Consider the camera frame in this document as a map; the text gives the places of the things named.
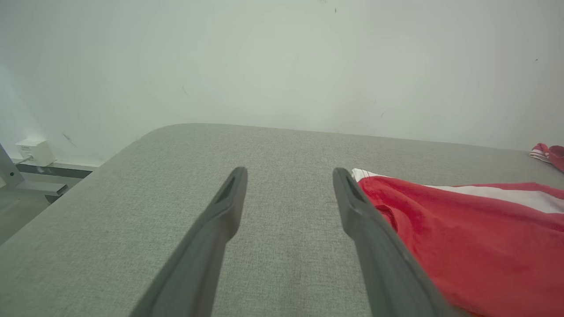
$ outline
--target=red cloth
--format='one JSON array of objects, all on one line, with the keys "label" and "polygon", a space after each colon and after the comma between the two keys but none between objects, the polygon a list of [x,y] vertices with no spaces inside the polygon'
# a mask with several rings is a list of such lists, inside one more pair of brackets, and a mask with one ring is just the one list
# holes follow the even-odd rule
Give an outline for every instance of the red cloth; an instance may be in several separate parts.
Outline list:
[{"label": "red cloth", "polygon": [[544,143],[539,143],[532,148],[529,156],[543,162],[552,163],[559,170],[564,171],[564,147],[548,147]]},{"label": "red cloth", "polygon": [[359,185],[451,304],[493,317],[564,316],[564,191],[382,176]]}]

